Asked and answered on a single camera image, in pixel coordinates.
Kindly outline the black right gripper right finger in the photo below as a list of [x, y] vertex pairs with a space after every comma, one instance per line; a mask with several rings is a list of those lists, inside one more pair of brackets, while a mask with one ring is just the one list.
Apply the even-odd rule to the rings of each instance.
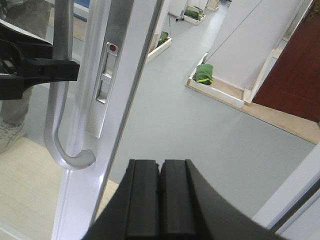
[[191, 160], [168, 159], [160, 173], [161, 240], [280, 240], [225, 200]]

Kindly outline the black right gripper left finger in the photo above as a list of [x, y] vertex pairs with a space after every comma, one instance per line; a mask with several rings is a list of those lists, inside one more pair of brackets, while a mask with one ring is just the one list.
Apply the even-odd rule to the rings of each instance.
[[114, 195], [84, 238], [86, 240], [156, 240], [159, 170], [155, 160], [135, 160]]

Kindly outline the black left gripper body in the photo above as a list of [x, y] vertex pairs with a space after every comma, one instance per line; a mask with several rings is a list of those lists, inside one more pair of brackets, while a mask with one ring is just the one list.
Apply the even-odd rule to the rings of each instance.
[[53, 45], [46, 40], [0, 25], [0, 99], [20, 100], [23, 93], [41, 82], [31, 82], [24, 71], [32, 67], [24, 60], [51, 59]]

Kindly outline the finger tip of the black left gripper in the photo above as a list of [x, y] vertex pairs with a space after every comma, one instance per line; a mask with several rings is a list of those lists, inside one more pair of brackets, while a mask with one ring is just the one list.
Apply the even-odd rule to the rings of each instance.
[[22, 77], [24, 85], [76, 81], [79, 69], [75, 61], [26, 58], [22, 62]]

